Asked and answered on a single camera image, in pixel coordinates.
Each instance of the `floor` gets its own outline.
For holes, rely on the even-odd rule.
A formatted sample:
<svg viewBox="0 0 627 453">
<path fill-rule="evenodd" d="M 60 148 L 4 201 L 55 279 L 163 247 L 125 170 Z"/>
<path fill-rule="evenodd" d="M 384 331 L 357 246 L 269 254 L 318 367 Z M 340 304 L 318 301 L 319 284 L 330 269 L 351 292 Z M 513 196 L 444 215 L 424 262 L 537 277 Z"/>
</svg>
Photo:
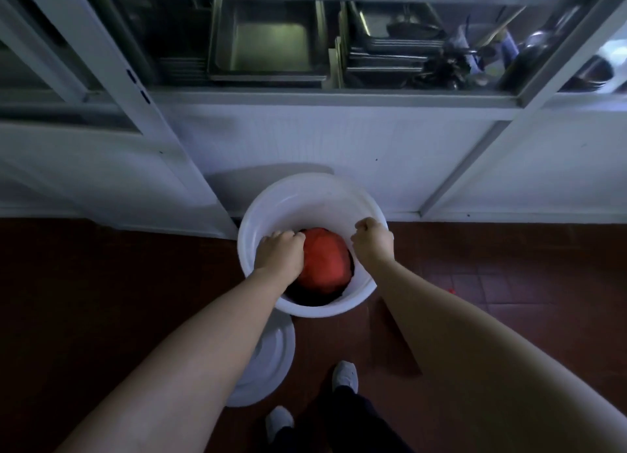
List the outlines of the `floor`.
<svg viewBox="0 0 627 453">
<path fill-rule="evenodd" d="M 486 310 L 627 413 L 627 226 L 391 224 L 397 259 Z M 242 279 L 235 243 L 117 232 L 83 220 L 0 220 L 0 444 L 49 452 L 170 331 Z M 270 397 L 225 409 L 207 451 L 263 449 L 281 403 L 325 450 L 316 398 L 333 365 L 416 451 L 455 425 L 375 292 L 334 318 L 294 319 Z"/>
</svg>

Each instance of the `forearm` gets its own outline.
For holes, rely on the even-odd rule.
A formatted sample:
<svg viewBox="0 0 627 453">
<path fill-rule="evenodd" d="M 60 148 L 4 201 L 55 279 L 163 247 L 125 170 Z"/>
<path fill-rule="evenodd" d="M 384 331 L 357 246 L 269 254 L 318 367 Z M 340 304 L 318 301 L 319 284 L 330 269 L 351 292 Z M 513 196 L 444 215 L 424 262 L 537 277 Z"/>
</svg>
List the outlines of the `forearm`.
<svg viewBox="0 0 627 453">
<path fill-rule="evenodd" d="M 169 335 L 62 451 L 202 451 L 285 286 L 261 271 Z"/>
<path fill-rule="evenodd" d="M 627 420 L 521 336 L 396 262 L 372 269 L 421 370 L 482 451 L 619 451 Z"/>
</svg>

